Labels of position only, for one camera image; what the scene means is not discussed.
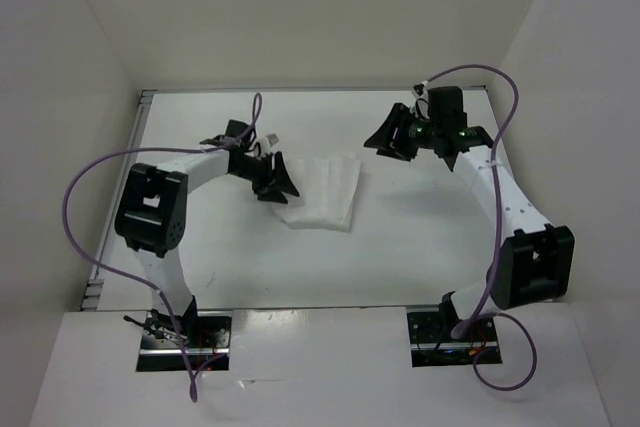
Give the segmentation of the white pleated skirt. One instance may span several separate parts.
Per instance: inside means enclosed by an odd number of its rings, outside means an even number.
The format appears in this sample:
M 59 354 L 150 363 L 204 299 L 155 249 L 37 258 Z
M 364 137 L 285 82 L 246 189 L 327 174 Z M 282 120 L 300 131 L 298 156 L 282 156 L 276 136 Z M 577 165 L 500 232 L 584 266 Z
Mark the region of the white pleated skirt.
M 285 161 L 299 196 L 287 195 L 287 204 L 271 208 L 290 229 L 348 232 L 357 191 L 361 160 L 354 153 Z

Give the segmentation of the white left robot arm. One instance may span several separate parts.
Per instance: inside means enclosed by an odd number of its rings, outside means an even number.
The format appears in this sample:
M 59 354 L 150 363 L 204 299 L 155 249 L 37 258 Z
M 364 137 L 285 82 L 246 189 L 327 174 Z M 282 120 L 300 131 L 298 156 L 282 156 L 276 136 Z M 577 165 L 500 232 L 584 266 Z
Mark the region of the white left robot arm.
M 274 149 L 275 134 L 258 137 L 237 120 L 226 131 L 201 142 L 194 153 L 158 164 L 134 164 L 128 173 L 115 218 L 115 232 L 134 252 L 143 280 L 152 285 L 149 331 L 176 346 L 201 335 L 195 296 L 187 286 L 179 244 L 186 232 L 189 195 L 205 184 L 231 175 L 251 184 L 259 201 L 286 204 L 299 191 L 283 155 Z

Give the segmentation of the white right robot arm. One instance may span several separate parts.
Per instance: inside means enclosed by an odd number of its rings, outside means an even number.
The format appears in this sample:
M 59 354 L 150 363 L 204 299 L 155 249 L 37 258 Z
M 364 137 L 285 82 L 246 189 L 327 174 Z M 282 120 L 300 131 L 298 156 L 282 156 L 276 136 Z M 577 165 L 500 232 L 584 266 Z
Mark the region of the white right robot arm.
M 482 317 L 555 300 L 568 290 L 575 237 L 536 209 L 497 158 L 498 140 L 471 126 L 458 87 L 428 90 L 427 110 L 396 103 L 364 145 L 402 161 L 431 150 L 474 196 L 495 228 L 484 280 L 443 296 L 438 327 L 462 339 Z

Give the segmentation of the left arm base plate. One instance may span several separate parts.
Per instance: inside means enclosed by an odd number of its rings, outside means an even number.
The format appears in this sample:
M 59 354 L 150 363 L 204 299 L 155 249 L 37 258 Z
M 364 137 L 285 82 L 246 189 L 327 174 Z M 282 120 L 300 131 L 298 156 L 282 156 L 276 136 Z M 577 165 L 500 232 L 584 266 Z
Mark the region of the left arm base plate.
M 141 373 L 185 371 L 177 334 L 169 322 L 151 312 L 143 321 L 124 319 L 142 329 L 136 371 Z M 202 310 L 190 334 L 182 334 L 186 356 L 194 371 L 227 371 L 230 361 L 232 313 Z

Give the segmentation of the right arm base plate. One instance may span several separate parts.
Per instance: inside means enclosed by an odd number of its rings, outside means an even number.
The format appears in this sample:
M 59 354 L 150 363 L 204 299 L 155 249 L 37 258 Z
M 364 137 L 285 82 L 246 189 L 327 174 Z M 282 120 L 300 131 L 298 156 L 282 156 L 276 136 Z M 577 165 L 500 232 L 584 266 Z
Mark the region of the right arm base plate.
M 461 339 L 453 339 L 436 306 L 406 311 L 413 368 L 501 364 L 492 320 L 477 321 Z

